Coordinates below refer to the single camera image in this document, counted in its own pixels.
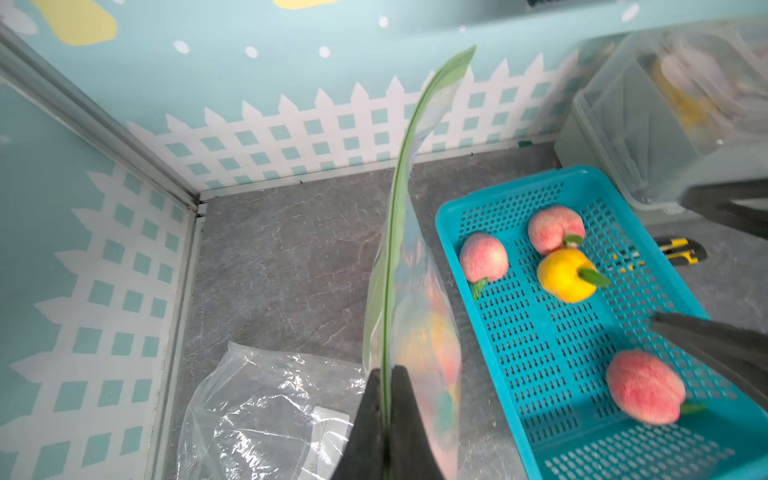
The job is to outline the pink peach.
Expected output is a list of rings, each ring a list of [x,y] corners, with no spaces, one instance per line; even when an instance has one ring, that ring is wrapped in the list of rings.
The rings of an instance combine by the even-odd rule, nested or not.
[[[489,283],[502,279],[509,269],[503,244],[484,233],[474,233],[466,239],[459,262],[475,301]]]
[[[586,238],[581,216],[558,205],[537,212],[527,232],[534,249],[544,256],[561,248],[576,248]]]
[[[617,353],[606,370],[611,398],[630,418],[648,425],[676,423],[706,410],[687,399],[680,376],[659,358],[641,350]]]

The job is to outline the yellow peach with leaf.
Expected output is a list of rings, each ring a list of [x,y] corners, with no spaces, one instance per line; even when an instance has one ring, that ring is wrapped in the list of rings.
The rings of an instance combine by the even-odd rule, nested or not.
[[[587,300],[599,288],[611,285],[586,255],[576,249],[551,252],[540,262],[536,274],[544,291],[569,304]]]

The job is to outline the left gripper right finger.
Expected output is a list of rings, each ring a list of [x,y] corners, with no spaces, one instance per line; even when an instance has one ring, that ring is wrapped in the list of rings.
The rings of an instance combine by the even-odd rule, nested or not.
[[[421,419],[407,369],[395,366],[391,379],[389,470],[395,480],[443,480]]]

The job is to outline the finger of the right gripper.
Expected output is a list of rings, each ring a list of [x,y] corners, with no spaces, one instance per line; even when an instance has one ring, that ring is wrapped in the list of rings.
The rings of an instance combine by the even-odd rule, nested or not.
[[[767,335],[680,313],[656,312],[651,331],[716,371],[767,410]]]
[[[757,179],[692,186],[678,203],[711,222],[766,240],[767,211],[738,203],[766,199],[767,180]]]

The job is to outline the clear green zip-top bag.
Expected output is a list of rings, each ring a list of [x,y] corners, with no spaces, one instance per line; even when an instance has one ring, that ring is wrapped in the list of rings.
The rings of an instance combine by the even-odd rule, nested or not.
[[[384,229],[367,295],[363,364],[380,370],[381,413],[389,454],[391,379],[395,366],[409,374],[433,456],[444,479],[458,473],[461,373],[447,383],[428,343],[426,317],[449,317],[458,328],[436,262],[419,225],[409,192],[418,151],[451,107],[476,49],[470,47],[432,77],[406,129],[395,167]]]

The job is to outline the orange-pink peach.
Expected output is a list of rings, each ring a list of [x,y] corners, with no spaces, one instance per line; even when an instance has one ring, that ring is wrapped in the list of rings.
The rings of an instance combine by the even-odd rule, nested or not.
[[[461,347],[454,322],[432,312],[426,317],[425,335],[445,381],[455,383],[461,373]]]

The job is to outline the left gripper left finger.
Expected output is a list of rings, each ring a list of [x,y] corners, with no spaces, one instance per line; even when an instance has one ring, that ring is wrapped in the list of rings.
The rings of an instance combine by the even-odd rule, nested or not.
[[[379,369],[374,369],[368,376],[349,440],[331,479],[382,479],[384,440],[381,413],[381,375]]]

